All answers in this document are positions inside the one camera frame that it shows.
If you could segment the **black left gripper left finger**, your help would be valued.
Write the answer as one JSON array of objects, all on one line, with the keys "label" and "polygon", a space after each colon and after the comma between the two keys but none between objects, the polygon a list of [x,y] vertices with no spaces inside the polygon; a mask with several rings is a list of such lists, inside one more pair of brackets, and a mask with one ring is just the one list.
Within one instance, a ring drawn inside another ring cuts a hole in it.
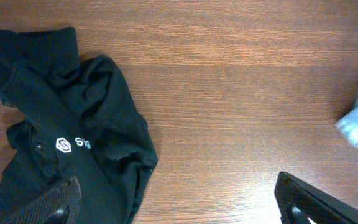
[{"label": "black left gripper left finger", "polygon": [[77,176],[62,179],[27,205],[0,213],[0,224],[74,224],[81,210],[81,186]]}]

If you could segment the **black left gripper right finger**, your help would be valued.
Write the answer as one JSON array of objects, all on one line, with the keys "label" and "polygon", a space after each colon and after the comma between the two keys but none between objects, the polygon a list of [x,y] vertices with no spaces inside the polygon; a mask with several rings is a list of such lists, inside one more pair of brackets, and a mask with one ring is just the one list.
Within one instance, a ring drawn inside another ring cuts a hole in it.
[{"label": "black left gripper right finger", "polygon": [[358,224],[358,209],[288,172],[278,174],[274,194],[284,224]]}]

